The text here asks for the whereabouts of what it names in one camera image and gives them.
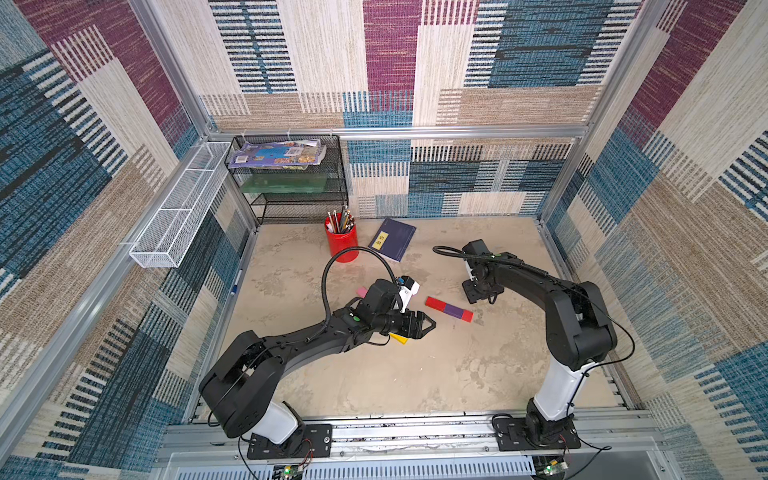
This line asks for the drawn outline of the purple block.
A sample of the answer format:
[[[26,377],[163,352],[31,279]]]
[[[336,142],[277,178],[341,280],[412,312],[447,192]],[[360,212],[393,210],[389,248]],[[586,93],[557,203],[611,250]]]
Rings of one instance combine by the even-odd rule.
[[[443,312],[447,315],[453,316],[455,318],[462,319],[464,317],[464,310],[462,308],[446,304],[443,308]]]

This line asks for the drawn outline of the yellow block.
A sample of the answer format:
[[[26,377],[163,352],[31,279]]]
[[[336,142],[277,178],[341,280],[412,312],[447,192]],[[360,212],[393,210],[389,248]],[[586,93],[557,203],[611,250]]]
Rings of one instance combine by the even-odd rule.
[[[398,341],[399,343],[401,343],[401,344],[403,344],[403,345],[407,344],[407,342],[408,342],[408,338],[406,338],[406,337],[403,337],[403,336],[401,336],[401,335],[398,335],[398,334],[390,333],[390,334],[389,334],[389,336],[390,336],[392,339],[394,339],[394,340]]]

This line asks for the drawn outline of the red long block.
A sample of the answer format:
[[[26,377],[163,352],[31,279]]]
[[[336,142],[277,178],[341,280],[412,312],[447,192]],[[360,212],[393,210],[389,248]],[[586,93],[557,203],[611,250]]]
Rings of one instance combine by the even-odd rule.
[[[444,301],[431,296],[426,298],[425,305],[440,312],[444,312],[446,307],[446,303]]]

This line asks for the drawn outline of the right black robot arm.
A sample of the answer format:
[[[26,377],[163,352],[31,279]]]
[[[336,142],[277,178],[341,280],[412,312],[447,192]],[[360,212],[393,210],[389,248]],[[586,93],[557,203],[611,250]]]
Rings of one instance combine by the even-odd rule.
[[[533,412],[543,421],[565,419],[588,376],[617,345],[599,288],[554,277],[507,252],[493,254],[482,240],[466,244],[459,256],[470,274],[463,287],[471,303],[511,290],[544,311],[550,365]]]

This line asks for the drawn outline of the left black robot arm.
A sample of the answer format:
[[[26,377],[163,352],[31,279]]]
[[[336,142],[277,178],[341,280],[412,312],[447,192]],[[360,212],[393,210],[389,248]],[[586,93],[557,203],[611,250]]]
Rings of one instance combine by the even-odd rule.
[[[199,392],[229,438],[239,437],[267,414],[279,382],[305,365],[346,353],[375,334],[418,340],[436,328],[422,311],[402,300],[402,286],[378,279],[364,297],[355,297],[330,320],[276,336],[252,330],[239,334],[203,377]]]

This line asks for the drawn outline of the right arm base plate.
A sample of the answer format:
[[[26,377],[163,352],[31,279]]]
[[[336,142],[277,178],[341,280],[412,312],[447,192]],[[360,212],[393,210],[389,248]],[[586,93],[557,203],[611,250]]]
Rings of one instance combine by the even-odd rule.
[[[568,451],[582,445],[572,415],[547,421],[534,414],[527,414],[525,418],[497,414],[491,418],[491,426],[500,451]]]

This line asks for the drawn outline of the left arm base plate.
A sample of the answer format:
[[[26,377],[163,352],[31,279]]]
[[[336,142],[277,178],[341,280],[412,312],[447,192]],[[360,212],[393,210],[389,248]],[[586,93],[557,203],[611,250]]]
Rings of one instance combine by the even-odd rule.
[[[252,434],[248,441],[248,460],[288,460],[328,458],[331,454],[333,425],[301,424],[287,440],[273,443],[264,436]]]

